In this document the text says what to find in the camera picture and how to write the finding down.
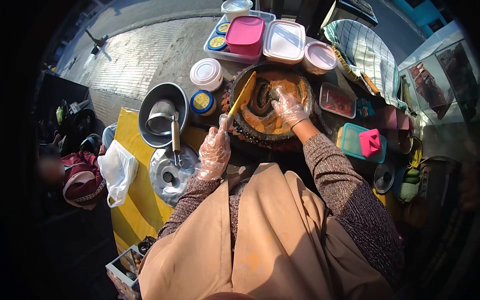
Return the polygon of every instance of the brown patterned sleeve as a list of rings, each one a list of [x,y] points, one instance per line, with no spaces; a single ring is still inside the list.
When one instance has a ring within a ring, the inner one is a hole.
[[[159,240],[170,233],[174,233],[200,203],[213,193],[219,185],[220,180],[206,181],[193,177],[188,178],[187,190],[179,198],[172,215],[160,229],[156,235],[156,239]]]
[[[343,152],[322,133],[303,145],[315,185],[334,219],[352,237],[370,265],[394,287],[404,267],[392,217],[355,172]]]

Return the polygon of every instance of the white plastic bag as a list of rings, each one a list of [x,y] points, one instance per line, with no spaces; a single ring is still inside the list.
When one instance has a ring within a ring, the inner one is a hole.
[[[137,176],[138,161],[119,142],[113,140],[107,152],[97,158],[100,174],[107,182],[107,203],[116,207],[125,203],[128,187]]]

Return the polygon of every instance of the metal strainer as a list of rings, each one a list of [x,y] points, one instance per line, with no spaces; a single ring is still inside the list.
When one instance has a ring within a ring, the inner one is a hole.
[[[180,131],[178,120],[179,113],[175,110],[173,102],[168,99],[160,99],[152,106],[145,127],[155,135],[172,135],[175,165],[181,166],[183,161],[180,159]]]

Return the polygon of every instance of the red jacket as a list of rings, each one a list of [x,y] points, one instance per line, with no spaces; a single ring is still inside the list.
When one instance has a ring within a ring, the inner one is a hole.
[[[65,170],[63,180],[63,196],[68,203],[83,207],[106,200],[106,182],[100,174],[100,168],[94,165],[95,155],[80,151],[61,159],[65,166],[73,166]]]

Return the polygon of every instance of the yellow spatula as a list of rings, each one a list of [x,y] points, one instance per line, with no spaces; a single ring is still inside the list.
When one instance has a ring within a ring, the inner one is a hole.
[[[244,103],[248,102],[250,100],[250,97],[252,96],[253,89],[255,88],[255,83],[257,79],[257,72],[253,72],[248,79],[247,83],[243,87],[242,91],[240,92],[239,97],[237,98],[237,101],[233,104],[231,110],[228,112],[227,116],[227,130],[230,128],[230,125],[233,122],[233,119],[235,118],[235,114],[237,113],[237,110],[239,107]]]

